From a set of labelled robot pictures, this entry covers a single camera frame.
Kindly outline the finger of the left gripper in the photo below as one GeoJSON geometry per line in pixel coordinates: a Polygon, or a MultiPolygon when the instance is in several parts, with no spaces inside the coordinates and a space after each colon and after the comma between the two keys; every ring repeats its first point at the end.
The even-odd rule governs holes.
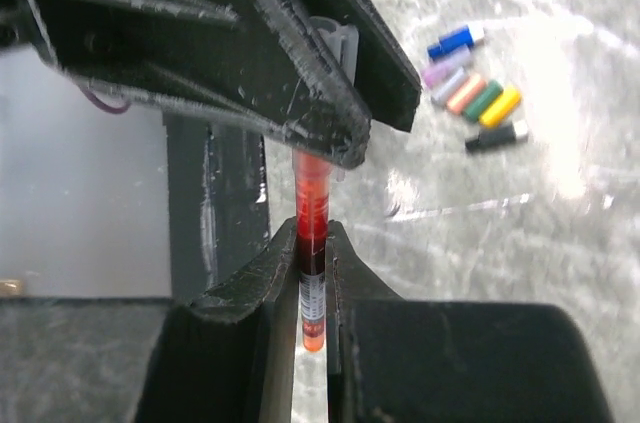
{"type": "Polygon", "coordinates": [[[371,0],[302,0],[312,16],[359,32],[354,86],[373,118],[410,132],[421,98],[419,75],[371,0]]]}
{"type": "Polygon", "coordinates": [[[41,60],[132,103],[362,164],[371,115],[300,0],[3,0],[41,60]]]}

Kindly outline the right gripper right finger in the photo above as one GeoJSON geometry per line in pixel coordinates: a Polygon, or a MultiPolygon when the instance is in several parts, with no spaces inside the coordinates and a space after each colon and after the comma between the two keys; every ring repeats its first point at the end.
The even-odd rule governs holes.
{"type": "Polygon", "coordinates": [[[326,268],[331,421],[613,420],[586,342],[561,308],[405,299],[337,221],[326,268]]]}

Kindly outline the orange pen cap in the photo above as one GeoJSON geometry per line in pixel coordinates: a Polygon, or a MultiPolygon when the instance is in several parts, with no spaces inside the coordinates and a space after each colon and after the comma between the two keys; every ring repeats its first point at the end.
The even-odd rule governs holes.
{"type": "Polygon", "coordinates": [[[483,76],[477,73],[472,74],[449,98],[446,109],[453,114],[461,114],[486,86],[487,81],[483,76]]]}

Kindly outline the red translucent pen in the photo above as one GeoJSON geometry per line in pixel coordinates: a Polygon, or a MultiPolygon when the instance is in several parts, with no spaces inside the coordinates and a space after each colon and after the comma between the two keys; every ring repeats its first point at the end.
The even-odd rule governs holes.
{"type": "Polygon", "coordinates": [[[303,346],[324,346],[326,323],[326,240],[331,165],[315,156],[293,153],[296,196],[296,255],[303,346]]]}

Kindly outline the grey pen cap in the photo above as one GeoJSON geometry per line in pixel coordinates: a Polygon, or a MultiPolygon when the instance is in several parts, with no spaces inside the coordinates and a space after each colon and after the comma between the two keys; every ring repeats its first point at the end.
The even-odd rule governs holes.
{"type": "Polygon", "coordinates": [[[468,78],[468,71],[465,68],[458,68],[444,83],[432,92],[431,102],[436,106],[444,107],[447,101],[465,84],[468,78]]]}

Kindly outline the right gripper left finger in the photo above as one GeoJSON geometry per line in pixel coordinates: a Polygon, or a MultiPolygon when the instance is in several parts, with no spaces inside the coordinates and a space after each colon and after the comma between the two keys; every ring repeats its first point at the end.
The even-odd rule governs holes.
{"type": "Polygon", "coordinates": [[[288,422],[298,272],[296,221],[189,304],[173,304],[151,353],[136,422],[288,422]]]}

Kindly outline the purple pen cap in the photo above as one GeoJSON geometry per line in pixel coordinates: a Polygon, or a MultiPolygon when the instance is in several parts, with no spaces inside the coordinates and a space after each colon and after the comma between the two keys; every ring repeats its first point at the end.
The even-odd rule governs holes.
{"type": "Polygon", "coordinates": [[[429,89],[435,88],[458,68],[468,65],[472,60],[471,50],[463,46],[449,55],[431,64],[422,72],[422,79],[429,89]]]}

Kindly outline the clear pen cap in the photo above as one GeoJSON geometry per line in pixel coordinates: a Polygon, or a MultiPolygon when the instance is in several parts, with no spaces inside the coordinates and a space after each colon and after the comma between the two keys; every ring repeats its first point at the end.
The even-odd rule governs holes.
{"type": "Polygon", "coordinates": [[[319,16],[312,17],[311,23],[324,39],[346,77],[354,83],[359,50],[358,29],[354,25],[341,25],[331,18],[319,16]]]}

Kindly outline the yellow pen cap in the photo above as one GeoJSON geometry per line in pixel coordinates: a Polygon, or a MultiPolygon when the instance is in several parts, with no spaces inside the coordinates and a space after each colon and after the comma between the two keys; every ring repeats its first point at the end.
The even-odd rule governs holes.
{"type": "Polygon", "coordinates": [[[506,87],[480,115],[479,123],[485,128],[497,127],[517,108],[521,98],[521,92],[517,88],[506,87]]]}

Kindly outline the black pen cap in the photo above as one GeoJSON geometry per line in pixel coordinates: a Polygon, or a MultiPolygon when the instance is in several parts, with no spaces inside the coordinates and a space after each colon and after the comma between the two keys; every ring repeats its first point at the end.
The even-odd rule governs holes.
{"type": "Polygon", "coordinates": [[[482,153],[500,147],[517,144],[528,138],[529,127],[524,120],[501,124],[495,128],[483,130],[475,137],[465,141],[465,150],[470,153],[482,153]]]}

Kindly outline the dark blue pen cap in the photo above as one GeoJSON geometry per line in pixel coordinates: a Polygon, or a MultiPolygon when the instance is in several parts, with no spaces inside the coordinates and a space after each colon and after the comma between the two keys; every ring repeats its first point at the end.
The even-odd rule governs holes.
{"type": "Polygon", "coordinates": [[[440,37],[437,43],[430,45],[427,48],[427,56],[430,60],[436,61],[457,49],[474,48],[484,41],[485,35],[483,26],[478,24],[465,25],[440,37]]]}

